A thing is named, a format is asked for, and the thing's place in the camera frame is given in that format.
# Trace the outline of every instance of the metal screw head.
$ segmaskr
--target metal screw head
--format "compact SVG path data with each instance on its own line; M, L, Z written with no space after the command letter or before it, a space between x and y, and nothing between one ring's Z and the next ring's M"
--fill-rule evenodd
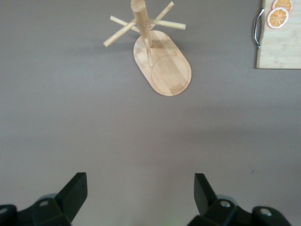
M42 201L41 203L40 203L40 207L42 207L42 206L47 206L48 205L48 201Z
M268 209L266 209L266 208L261 208L261 209L260 209L260 213L261 213L262 215L264 215L264 216L267 216L267 217L272 216L272 213L271 213Z
M5 213L7 210L8 210L7 208L2 208L2 209L0 209L0 214Z
M225 208L229 208L231 206L230 203L225 200L221 201L221 205L222 205L222 207L225 207Z

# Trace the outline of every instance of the oval wooden base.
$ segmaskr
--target oval wooden base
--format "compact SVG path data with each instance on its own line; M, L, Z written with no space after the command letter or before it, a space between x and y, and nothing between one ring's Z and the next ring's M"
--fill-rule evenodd
M153 89L164 96L182 93L191 80L191 67L175 43L163 32L151 31L151 59L149 65L143 38L134 46L134 58Z

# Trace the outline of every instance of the gray table surface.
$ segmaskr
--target gray table surface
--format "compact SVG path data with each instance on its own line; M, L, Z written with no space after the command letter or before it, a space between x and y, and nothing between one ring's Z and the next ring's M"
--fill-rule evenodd
M169 3L146 2L149 17ZM174 0L159 27L188 59L175 97L148 84L129 0L0 1L0 204L22 210L87 172L75 226L185 226L194 173L246 211L301 225L301 71L255 69L259 0Z

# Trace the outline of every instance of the orange slice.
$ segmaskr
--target orange slice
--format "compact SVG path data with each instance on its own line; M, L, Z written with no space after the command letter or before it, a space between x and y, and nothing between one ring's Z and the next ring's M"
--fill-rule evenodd
M286 8L288 13L290 14L293 10L293 0L275 0L272 5L272 9L283 7Z
M288 20L288 11L286 8L278 7L270 11L267 23L270 28L278 29L283 27Z

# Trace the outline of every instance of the bamboo cutting board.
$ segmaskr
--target bamboo cutting board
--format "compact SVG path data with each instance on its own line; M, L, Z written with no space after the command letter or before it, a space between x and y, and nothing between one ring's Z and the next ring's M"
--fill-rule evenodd
M293 0L293 10L286 24L279 29L267 25L274 0L263 0L265 9L261 21L261 49L257 53L257 68L301 69L301 0Z

